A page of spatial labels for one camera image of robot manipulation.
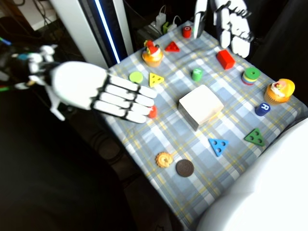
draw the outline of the blue checkered tablecloth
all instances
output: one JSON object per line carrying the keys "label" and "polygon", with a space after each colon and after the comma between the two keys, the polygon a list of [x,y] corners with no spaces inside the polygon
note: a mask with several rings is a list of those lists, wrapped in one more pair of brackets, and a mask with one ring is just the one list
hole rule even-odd
{"label": "blue checkered tablecloth", "polygon": [[[293,96],[288,103],[272,106],[265,116],[257,116],[254,108],[264,102],[265,88],[273,80],[261,74],[255,85],[245,85],[240,78],[244,69],[252,66],[249,62],[233,54],[236,64],[225,71],[216,59],[221,50],[218,41],[206,32],[198,39],[185,39],[181,35],[183,26],[192,26],[192,23],[186,22],[155,41],[161,48],[171,41],[180,48],[178,53],[164,52],[159,67],[148,67],[141,58],[142,51],[137,51],[110,69],[112,74],[125,79],[131,72],[140,71],[145,86],[148,86],[150,72],[163,76],[164,83],[154,87],[158,92],[155,99],[158,117],[135,124],[110,115],[102,116],[185,229],[194,230],[205,209],[287,126],[307,117],[308,109]],[[197,67],[204,70],[200,82],[191,80],[191,72]],[[177,107],[180,98],[201,84],[219,97],[224,108],[195,132]],[[254,128],[260,129],[266,146],[244,141]],[[209,138],[229,141],[220,157],[216,157]],[[155,157],[160,152],[173,154],[174,162],[170,167],[156,165]],[[176,163],[182,159],[194,165],[190,177],[183,178],[176,173]]]}

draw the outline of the dark floor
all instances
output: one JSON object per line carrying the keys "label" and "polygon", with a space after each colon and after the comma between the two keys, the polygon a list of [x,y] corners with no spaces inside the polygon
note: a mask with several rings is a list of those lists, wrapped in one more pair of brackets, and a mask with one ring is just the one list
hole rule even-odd
{"label": "dark floor", "polygon": [[[113,139],[103,141],[107,135],[101,132],[92,112],[77,111],[70,123],[103,158],[110,159],[120,151]],[[112,167],[122,182],[138,230],[172,231],[167,205],[128,154]]]}

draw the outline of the yellow triangle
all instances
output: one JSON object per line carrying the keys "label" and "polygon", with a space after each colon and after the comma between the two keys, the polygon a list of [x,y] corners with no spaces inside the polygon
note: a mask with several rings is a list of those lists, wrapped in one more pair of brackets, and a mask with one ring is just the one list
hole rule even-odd
{"label": "yellow triangle", "polygon": [[161,76],[154,74],[154,73],[150,73],[149,85],[150,85],[151,88],[154,87],[157,84],[164,82],[164,81],[165,81],[164,77],[161,77]]}

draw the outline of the white box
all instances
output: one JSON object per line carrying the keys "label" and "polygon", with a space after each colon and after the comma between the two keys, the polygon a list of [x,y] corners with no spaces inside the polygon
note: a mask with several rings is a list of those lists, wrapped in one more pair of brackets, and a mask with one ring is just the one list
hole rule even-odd
{"label": "white box", "polygon": [[178,107],[179,112],[195,131],[222,109],[222,102],[205,85],[197,87],[181,98]]}

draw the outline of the stacked rings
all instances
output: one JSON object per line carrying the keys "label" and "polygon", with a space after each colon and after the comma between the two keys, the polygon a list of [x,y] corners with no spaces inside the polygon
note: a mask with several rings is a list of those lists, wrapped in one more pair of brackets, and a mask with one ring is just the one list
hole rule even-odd
{"label": "stacked rings", "polygon": [[247,68],[242,75],[242,82],[246,85],[253,85],[260,77],[260,71],[255,67]]}
{"label": "stacked rings", "polygon": [[192,28],[190,26],[183,27],[182,35],[184,38],[188,39],[191,36]]}

